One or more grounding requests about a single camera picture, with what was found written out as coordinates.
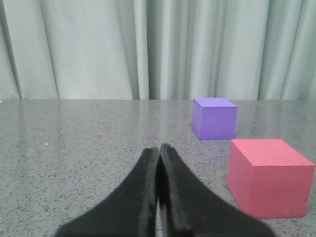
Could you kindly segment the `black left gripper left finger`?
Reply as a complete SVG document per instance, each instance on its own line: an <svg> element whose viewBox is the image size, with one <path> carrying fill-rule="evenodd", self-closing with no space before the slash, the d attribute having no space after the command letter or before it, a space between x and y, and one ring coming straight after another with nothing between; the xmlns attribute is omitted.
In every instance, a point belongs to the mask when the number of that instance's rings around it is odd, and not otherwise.
<svg viewBox="0 0 316 237"><path fill-rule="evenodd" d="M123 182L102 202L63 225L57 237L153 237L159 149L144 149Z"/></svg>

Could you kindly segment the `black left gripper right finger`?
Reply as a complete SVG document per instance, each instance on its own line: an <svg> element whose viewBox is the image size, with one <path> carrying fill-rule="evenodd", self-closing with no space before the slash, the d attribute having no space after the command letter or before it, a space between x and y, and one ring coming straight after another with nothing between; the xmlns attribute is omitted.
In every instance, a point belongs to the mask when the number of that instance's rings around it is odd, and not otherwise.
<svg viewBox="0 0 316 237"><path fill-rule="evenodd" d="M158 196L167 237L273 237L272 229L209 190L169 144L160 147Z"/></svg>

